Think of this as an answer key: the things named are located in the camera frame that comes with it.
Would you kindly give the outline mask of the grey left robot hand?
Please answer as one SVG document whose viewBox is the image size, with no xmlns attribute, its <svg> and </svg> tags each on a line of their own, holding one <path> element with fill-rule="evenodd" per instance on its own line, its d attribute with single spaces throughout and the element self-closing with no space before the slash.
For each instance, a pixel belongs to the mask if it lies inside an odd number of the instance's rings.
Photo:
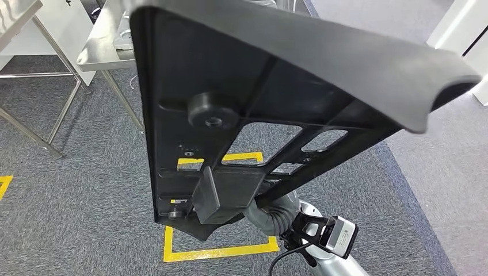
<svg viewBox="0 0 488 276">
<path fill-rule="evenodd" d="M 292 183 L 287 179 L 266 176 L 261 182 L 257 195 L 254 197 L 259 208 L 270 205 L 274 200 L 292 190 Z"/>
</svg>

